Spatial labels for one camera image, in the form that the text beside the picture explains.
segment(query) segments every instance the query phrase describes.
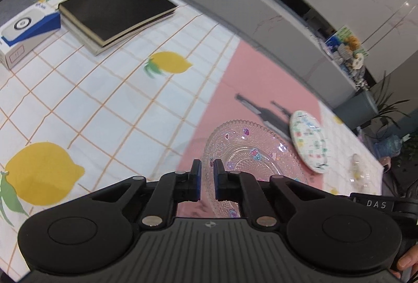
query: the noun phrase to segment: pink tablecloth section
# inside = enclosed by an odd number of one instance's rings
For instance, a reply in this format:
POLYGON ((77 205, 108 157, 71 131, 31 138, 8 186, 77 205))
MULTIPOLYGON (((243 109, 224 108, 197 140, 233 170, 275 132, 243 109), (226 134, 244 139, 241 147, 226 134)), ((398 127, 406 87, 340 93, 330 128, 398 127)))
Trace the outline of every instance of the pink tablecloth section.
MULTIPOLYGON (((263 124, 256 114, 235 99, 237 93, 260 107, 274 111, 286 122, 288 118, 275 108, 271 101, 275 101, 289 112, 306 110, 321 122, 318 99, 281 67, 241 41, 194 132, 178 169, 188 168, 193 159, 202 158, 206 141, 213 130, 222 123, 242 119, 263 124)), ((296 153, 293 146, 289 145, 289 147, 296 153)), ((300 162, 309 178, 309 184, 321 189, 323 176, 312 172, 302 161, 300 162)), ((214 216, 204 190, 200 202, 181 203, 177 215, 214 216)))

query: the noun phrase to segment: silver screw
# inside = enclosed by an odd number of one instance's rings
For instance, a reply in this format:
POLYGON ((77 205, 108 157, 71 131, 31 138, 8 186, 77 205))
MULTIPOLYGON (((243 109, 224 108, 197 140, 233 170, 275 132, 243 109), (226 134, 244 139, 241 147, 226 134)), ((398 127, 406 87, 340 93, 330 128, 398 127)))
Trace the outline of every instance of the silver screw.
POLYGON ((162 218, 158 216, 146 216, 142 218, 142 224, 149 227, 157 227, 162 223, 162 218))
POLYGON ((261 225, 262 227, 273 227, 276 225, 277 220, 274 217, 262 216, 258 217, 256 222, 258 225, 261 225))

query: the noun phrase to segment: blue and white box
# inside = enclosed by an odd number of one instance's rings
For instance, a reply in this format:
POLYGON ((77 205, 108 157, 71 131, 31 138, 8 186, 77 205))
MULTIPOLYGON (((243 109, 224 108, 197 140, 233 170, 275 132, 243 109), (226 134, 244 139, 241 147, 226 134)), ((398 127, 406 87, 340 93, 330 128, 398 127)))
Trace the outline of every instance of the blue and white box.
POLYGON ((60 27, 59 12, 36 2, 0 27, 0 62, 12 69, 60 27))

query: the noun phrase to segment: pink transparent plate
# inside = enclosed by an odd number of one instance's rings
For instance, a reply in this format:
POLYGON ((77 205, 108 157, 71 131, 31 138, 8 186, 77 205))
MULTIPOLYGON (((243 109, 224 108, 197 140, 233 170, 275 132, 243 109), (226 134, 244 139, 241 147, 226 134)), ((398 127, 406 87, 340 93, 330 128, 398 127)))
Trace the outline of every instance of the pink transparent plate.
POLYGON ((253 174, 257 180, 283 176, 308 184, 299 161, 288 145, 271 130, 244 120, 228 121, 209 137, 203 155, 202 186, 218 218, 238 217, 238 204, 215 199, 213 160, 221 159, 226 171, 239 170, 253 174))

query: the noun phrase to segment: white oval plate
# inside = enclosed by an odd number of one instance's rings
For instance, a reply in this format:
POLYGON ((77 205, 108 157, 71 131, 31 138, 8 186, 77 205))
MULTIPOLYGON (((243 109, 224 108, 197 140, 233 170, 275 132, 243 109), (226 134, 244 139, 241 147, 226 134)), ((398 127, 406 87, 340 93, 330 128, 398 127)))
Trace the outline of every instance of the white oval plate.
POLYGON ((328 172, 329 150, 318 120, 297 110, 290 117, 289 127, 293 145, 305 164, 314 172, 328 172))

